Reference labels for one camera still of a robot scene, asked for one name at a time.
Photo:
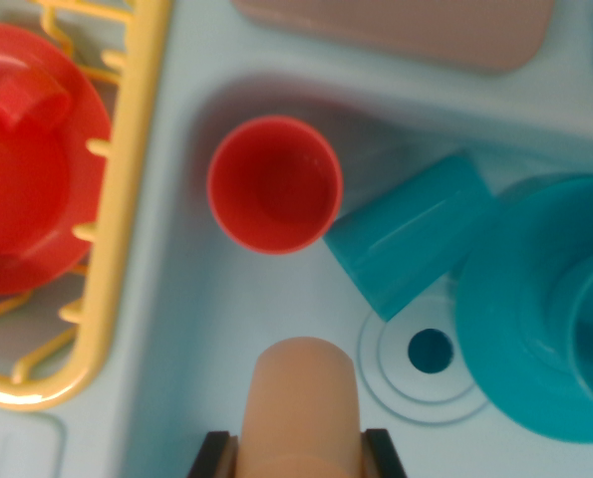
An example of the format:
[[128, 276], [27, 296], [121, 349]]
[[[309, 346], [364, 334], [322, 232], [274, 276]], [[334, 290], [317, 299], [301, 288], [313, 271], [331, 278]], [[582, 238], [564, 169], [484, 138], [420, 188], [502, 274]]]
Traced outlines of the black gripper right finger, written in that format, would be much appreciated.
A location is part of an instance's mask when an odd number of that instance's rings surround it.
[[362, 435], [362, 476], [407, 478], [395, 444], [387, 429], [366, 429]]

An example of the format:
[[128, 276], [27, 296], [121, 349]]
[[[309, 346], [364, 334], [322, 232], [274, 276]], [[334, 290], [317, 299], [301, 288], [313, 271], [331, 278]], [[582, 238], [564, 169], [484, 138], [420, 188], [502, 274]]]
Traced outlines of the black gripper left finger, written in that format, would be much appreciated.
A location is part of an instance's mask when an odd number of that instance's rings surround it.
[[196, 454], [188, 478], [235, 476], [238, 437], [228, 431], [209, 431]]

